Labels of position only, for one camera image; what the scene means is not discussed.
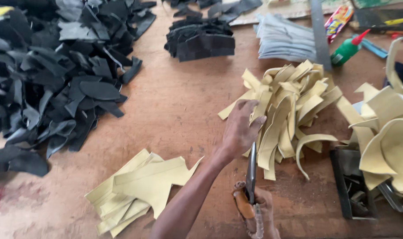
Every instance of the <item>metal tool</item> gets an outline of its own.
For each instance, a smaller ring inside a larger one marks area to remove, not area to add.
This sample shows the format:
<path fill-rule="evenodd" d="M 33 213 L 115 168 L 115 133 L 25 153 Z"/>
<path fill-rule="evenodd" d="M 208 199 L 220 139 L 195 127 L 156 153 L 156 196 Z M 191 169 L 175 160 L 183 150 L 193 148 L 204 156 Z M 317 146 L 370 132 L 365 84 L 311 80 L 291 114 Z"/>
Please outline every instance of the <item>metal tool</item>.
<path fill-rule="evenodd" d="M 392 206 L 396 211 L 403 213 L 403 204 L 399 201 L 392 188 L 390 188 L 386 182 L 380 183 L 377 187 L 383 196 L 385 196 L 385 199 L 389 202 L 390 206 Z"/>
<path fill-rule="evenodd" d="M 330 50 L 328 48 L 327 34 L 324 27 L 324 14 L 320 0 L 310 0 L 310 18 L 315 37 L 316 61 L 322 64 L 324 70 L 332 70 Z"/>
<path fill-rule="evenodd" d="M 249 166 L 246 175 L 246 196 L 250 204 L 255 204 L 255 184 L 256 184 L 256 142 L 252 144 L 250 152 Z"/>

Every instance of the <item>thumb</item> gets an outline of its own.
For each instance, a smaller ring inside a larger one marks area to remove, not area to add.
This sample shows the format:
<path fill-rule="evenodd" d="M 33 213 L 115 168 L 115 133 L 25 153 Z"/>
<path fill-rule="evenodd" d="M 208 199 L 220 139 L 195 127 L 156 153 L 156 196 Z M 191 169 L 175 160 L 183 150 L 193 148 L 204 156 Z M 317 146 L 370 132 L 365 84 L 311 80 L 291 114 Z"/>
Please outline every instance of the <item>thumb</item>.
<path fill-rule="evenodd" d="M 250 131 L 257 135 L 262 125 L 266 122 L 266 116 L 259 116 L 255 120 L 253 120 L 250 125 Z"/>

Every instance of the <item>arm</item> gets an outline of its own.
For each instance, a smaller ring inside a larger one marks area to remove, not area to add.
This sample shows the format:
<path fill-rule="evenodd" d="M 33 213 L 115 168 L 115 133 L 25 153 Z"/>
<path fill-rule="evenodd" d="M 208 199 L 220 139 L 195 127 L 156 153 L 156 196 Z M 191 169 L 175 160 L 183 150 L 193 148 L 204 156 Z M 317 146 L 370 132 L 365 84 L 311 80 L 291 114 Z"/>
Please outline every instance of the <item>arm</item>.
<path fill-rule="evenodd" d="M 226 122 L 222 143 L 167 204 L 151 230 L 151 239 L 186 238 L 220 171 L 234 157 L 250 148 L 266 121 L 266 117 L 262 116 L 249 125 L 250 114 L 258 103 L 257 100 L 239 100 L 236 103 Z"/>

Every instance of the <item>red bottle cap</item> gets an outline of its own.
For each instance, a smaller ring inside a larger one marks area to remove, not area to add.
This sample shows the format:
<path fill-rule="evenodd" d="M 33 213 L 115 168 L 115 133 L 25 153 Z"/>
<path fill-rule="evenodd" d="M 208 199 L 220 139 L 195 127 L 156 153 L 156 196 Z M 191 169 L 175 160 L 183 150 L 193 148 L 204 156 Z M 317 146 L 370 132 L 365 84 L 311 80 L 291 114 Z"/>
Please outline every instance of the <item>red bottle cap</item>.
<path fill-rule="evenodd" d="M 359 35 L 359 36 L 357 36 L 357 37 L 354 37 L 354 38 L 352 39 L 352 44 L 355 45 L 355 46 L 358 46 L 358 45 L 361 43 L 361 41 L 362 41 L 362 39 L 364 38 L 364 36 L 365 36 L 370 30 L 371 30 L 371 29 L 368 29 L 368 30 L 364 31 L 361 35 Z"/>

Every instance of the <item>forearm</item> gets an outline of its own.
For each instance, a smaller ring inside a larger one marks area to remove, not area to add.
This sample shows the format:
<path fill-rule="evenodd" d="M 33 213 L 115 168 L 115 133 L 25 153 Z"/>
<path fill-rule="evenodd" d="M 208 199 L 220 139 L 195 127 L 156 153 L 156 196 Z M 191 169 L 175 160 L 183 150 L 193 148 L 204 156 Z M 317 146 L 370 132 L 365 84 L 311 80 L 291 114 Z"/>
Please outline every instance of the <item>forearm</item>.
<path fill-rule="evenodd" d="M 218 151 L 211 159 L 202 160 L 195 174 L 167 204 L 151 230 L 151 239 L 186 238 L 210 187 L 224 167 L 214 163 L 218 161 L 215 157 L 226 157 L 224 152 Z"/>

